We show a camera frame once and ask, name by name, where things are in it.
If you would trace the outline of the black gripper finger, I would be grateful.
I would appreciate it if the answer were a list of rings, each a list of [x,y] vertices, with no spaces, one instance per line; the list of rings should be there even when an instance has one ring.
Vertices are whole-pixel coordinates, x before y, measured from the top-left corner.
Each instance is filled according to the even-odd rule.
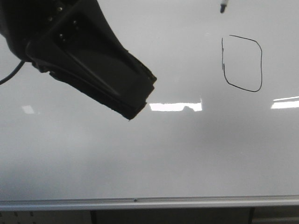
[[[124,49],[98,1],[79,1],[31,39],[27,55],[39,66],[73,75],[126,105],[146,102],[155,77]]]
[[[137,114],[144,109],[146,106],[146,102],[141,103],[137,107],[132,107],[129,105],[126,105],[119,101],[118,99],[115,99],[108,94],[106,94],[102,90],[96,89],[94,86],[87,84],[86,82],[80,80],[79,78],[70,75],[65,72],[61,72],[58,70],[49,69],[44,66],[39,66],[36,62],[32,63],[32,66],[39,70],[41,73],[48,72],[50,76],[52,76],[57,81],[66,83],[73,88],[77,89],[81,93],[87,95],[88,97],[94,99],[98,103],[110,108],[111,110],[121,114],[124,118],[128,120],[132,120],[137,116]]]

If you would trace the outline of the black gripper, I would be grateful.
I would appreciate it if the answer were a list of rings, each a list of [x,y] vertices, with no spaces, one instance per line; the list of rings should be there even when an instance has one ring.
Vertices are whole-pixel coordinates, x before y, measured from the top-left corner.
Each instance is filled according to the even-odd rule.
[[[26,47],[38,33],[78,4],[79,0],[2,0],[0,34],[21,61],[31,61]]]

